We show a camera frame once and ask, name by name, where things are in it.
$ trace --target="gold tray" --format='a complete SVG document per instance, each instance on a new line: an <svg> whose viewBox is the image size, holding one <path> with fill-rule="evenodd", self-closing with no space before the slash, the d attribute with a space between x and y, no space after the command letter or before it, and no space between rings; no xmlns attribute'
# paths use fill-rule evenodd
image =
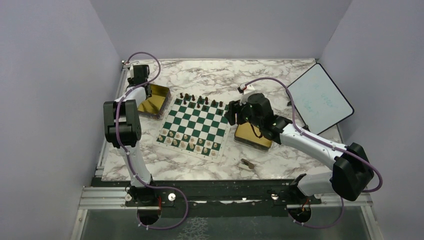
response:
<svg viewBox="0 0 424 240"><path fill-rule="evenodd" d="M256 134L260 134L259 129L253 126ZM252 131L250 123L246 122L244 124L238 125L234 133L234 141L241 143L247 146L250 146L255 149L268 152L273 144L273 141L266 139L265 137L258 138Z"/></svg>
<svg viewBox="0 0 424 240"><path fill-rule="evenodd" d="M171 90L166 86L151 84L151 97L138 106L140 116L159 120L171 101Z"/></svg>

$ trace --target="gray wall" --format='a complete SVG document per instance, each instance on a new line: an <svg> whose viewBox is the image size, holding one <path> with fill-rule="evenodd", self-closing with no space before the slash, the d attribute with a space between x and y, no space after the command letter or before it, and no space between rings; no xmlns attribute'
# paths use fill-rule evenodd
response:
<svg viewBox="0 0 424 240"><path fill-rule="evenodd" d="M68 239L120 59L88 0L0 7L0 239Z"/></svg>
<svg viewBox="0 0 424 240"><path fill-rule="evenodd" d="M422 0L353 0L321 58L355 108L344 139L383 175L372 199L385 239L424 236L423 12Z"/></svg>
<svg viewBox="0 0 424 240"><path fill-rule="evenodd" d="M121 58L141 50L159 58L319 58L351 1L91 3Z"/></svg>

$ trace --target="marble surface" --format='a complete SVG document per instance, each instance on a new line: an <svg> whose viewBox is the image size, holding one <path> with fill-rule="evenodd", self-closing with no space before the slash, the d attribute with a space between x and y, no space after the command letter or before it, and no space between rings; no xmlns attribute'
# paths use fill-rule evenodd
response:
<svg viewBox="0 0 424 240"><path fill-rule="evenodd" d="M158 67L152 60L133 61L133 64L149 64L150 76ZM201 95L229 102L241 98L237 87L259 77L275 77L290 84L315 64L314 59L273 60L225 60L190 59L161 60L162 72L155 84L167 86L172 95L183 93ZM274 113L291 119L292 108L284 89L278 83L263 80L254 87L267 97ZM162 120L141 117L142 137L140 148L148 170L155 180L246 180L292 179L299 174L328 172L319 161L294 148L273 143L268 152L236 143L233 140L236 126L230 129L221 163L213 163L183 153L153 145ZM322 137L340 142L337 127L321 134ZM106 146L103 181L129 180L124 159L112 145ZM253 164L253 170L239 167L244 158Z"/></svg>

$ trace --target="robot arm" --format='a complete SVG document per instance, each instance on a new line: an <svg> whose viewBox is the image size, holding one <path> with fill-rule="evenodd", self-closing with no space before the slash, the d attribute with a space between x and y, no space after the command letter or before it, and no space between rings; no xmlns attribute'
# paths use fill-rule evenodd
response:
<svg viewBox="0 0 424 240"><path fill-rule="evenodd" d="M143 160L143 155L140 150L140 139L142 137L142 128L138 113L138 106L151 97L152 91L149 84L144 87L133 89L135 86L147 82L149 77L148 65L132 65L129 69L130 78L128 78L129 86L126 92L114 101L107 101L103 104L103 120L104 120L104 135L109 143L112 143L118 149L119 154L125 160L125 165L128 169L133 168L138 176L149 184L152 177L146 168ZM116 119L118 102L124 98L120 111L119 118ZM132 165L128 163L126 152L118 144L116 121L119 122L119 136L122 144L128 149L130 158L133 159ZM131 185L138 188L144 188L144 185L137 181L135 176L130 176Z"/></svg>
<svg viewBox="0 0 424 240"><path fill-rule="evenodd" d="M336 193L346 200L355 201L374 177L374 172L362 162L335 150L347 150L368 162L364 149L359 144L346 146L307 132L309 136L332 147L317 143L303 135L303 132L306 132L304 129L300 128L299 132L290 119L275 115L270 101L262 93L257 93L251 85L243 90L239 89L239 92L243 93L243 97L241 100L231 101L228 112L224 115L230 125L249 123L256 126L264 138L298 149L331 170L321 174L298 176L290 185L293 198L303 199L314 194Z"/></svg>

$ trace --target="chessboard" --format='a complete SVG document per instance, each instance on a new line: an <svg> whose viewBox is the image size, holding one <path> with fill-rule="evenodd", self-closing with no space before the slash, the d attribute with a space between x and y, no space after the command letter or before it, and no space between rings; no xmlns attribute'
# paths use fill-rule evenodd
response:
<svg viewBox="0 0 424 240"><path fill-rule="evenodd" d="M153 144L214 163L220 163L230 125L222 101L182 93L164 114Z"/></svg>

